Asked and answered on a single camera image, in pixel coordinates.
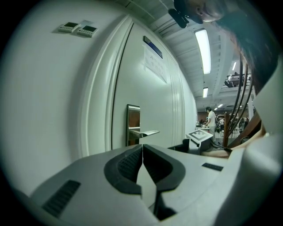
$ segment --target door handle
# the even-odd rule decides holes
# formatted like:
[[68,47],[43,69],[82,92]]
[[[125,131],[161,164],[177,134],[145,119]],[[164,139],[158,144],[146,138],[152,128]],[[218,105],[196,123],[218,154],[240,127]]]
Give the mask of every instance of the door handle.
[[126,146],[139,144],[139,139],[159,133],[158,130],[140,132],[141,108],[138,106],[127,105],[127,124],[126,124]]
[[146,132],[139,132],[138,130],[132,129],[131,127],[129,128],[129,139],[140,139],[146,136],[150,136],[156,133],[159,133],[160,131],[158,130],[151,130],[151,131],[146,131]]

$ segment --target fluorescent ceiling light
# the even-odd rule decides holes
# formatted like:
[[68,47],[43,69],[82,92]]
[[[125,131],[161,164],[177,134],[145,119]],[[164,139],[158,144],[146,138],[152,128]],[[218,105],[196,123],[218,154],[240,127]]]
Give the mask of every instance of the fluorescent ceiling light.
[[199,43],[199,50],[203,60],[203,73],[209,74],[211,72],[211,57],[210,57],[210,46],[207,36],[207,31],[201,29],[195,32],[196,39]]
[[236,63],[237,63],[237,62],[234,63],[234,66],[233,66],[232,71],[234,71],[234,69],[235,69],[235,67],[236,67]]
[[208,87],[203,88],[203,98],[207,97]]

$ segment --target paper notice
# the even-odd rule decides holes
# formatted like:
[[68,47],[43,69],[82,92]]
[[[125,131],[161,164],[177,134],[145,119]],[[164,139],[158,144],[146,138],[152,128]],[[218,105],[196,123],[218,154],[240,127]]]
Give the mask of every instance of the paper notice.
[[145,66],[167,83],[166,67],[163,59],[148,46],[145,46]]

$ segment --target ceiling beam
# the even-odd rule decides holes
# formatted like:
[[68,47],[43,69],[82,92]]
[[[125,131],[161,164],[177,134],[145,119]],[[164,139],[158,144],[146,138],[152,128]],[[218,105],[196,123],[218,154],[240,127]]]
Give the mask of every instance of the ceiling beam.
[[236,96],[237,96],[237,91],[223,92],[223,93],[219,93],[217,95],[217,99],[222,99],[222,98],[226,98],[226,97],[235,97],[235,99],[236,99]]
[[217,76],[216,86],[213,90],[213,98],[218,98],[218,94],[221,91],[221,88],[224,84],[225,79],[227,78],[229,69],[231,67],[231,62],[234,55],[234,44],[231,42],[230,37],[225,33],[220,33],[220,42],[221,42],[221,59],[219,65],[219,72]]

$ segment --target white shirt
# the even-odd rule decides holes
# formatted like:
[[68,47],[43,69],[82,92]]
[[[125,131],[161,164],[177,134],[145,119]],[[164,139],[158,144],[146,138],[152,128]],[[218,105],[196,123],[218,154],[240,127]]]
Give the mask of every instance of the white shirt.
[[208,119],[211,119],[210,123],[208,124],[209,127],[215,127],[216,124],[215,124],[215,114],[213,111],[210,111],[208,113]]

